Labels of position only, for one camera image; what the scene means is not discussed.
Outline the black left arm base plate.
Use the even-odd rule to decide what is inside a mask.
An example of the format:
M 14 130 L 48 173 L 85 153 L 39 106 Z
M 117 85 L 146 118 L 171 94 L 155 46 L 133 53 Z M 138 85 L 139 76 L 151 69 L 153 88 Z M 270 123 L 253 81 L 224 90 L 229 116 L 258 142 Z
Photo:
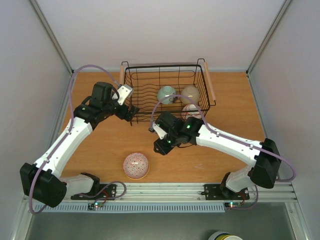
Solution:
M 107 184 L 100 184 L 97 193 L 98 195 L 94 195 L 93 192 L 87 192 L 85 193 L 86 196 L 75 194 L 70 197 L 71 200 L 79 200 L 79 201 L 85 201 L 85 200 L 97 200 L 97 199 L 105 199 L 107 198 L 113 198 L 116 196 L 117 193 L 117 185 L 115 183 L 110 184 L 108 187 L 105 187 Z

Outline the white bowl orange pattern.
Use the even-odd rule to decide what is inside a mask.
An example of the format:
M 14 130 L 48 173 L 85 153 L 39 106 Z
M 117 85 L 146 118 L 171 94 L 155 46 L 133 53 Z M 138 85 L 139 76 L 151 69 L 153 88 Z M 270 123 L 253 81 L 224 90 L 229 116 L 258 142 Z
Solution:
M 182 109 L 181 117 L 183 120 L 187 120 L 189 117 L 202 119 L 202 116 L 194 104 L 187 104 Z

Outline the cream white bowl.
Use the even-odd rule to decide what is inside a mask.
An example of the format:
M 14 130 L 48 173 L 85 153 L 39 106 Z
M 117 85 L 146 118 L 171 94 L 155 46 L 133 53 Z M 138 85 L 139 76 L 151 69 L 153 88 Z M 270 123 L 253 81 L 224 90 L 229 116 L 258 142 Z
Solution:
M 189 97 L 195 103 L 197 103 L 200 99 L 200 92 L 197 87 L 193 85 L 186 86 L 180 93 L 182 96 Z

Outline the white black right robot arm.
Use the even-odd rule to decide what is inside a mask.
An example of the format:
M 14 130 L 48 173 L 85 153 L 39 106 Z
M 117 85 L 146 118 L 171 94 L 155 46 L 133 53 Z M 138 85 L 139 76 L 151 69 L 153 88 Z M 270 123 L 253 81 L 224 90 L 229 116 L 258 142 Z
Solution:
M 263 142 L 245 139 L 221 131 L 202 119 L 182 120 L 168 111 L 152 122 L 149 131 L 158 135 L 153 150 L 163 156 L 175 147 L 191 144 L 218 150 L 244 162 L 244 168 L 223 177 L 216 193 L 224 200 L 232 199 L 248 187 L 272 189 L 275 185 L 281 160 L 276 143 L 269 138 Z

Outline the white bowl dark diamond pattern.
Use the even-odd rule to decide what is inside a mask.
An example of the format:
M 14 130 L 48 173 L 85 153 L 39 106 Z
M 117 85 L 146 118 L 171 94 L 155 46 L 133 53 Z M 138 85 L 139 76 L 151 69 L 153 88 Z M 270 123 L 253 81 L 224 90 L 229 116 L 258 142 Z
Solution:
M 139 152 L 129 154 L 123 162 L 123 171 L 125 175 L 132 180 L 144 178 L 150 169 L 150 163 L 147 157 Z

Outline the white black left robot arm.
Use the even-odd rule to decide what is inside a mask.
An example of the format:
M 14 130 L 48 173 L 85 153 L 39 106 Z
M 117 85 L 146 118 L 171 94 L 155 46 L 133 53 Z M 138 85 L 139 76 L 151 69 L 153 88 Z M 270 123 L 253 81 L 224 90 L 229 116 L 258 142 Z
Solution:
M 125 105 L 133 89 L 127 85 L 115 88 L 106 82 L 97 82 L 92 94 L 75 108 L 65 130 L 52 146 L 33 164 L 20 168 L 22 188 L 29 200 L 37 200 L 54 208 L 66 197 L 84 194 L 96 199 L 101 193 L 100 179 L 89 173 L 62 178 L 62 172 L 81 142 L 98 124 L 110 116 L 131 121 L 138 108 Z

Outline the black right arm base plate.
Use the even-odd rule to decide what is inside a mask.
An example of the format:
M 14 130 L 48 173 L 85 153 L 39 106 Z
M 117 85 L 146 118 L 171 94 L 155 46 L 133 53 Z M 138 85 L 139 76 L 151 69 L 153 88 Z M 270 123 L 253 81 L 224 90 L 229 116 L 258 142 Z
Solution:
M 249 200 L 250 195 L 247 188 L 242 189 L 240 192 L 232 192 L 230 190 L 227 190 L 226 193 L 223 193 L 223 191 L 220 189 L 220 184 L 204 184 L 203 185 L 203 191 L 200 193 L 202 196 L 205 197 L 207 201 L 213 201 L 213 200 Z

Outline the mint green bowl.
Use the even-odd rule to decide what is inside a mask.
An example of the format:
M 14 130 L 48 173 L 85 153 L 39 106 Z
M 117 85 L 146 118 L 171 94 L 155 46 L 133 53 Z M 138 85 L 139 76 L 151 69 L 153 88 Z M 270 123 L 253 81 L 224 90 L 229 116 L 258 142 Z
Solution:
M 173 104 L 176 101 L 176 98 L 172 97 L 172 95 L 175 94 L 176 90 L 172 86 L 165 85 L 158 91 L 157 99 L 165 105 Z

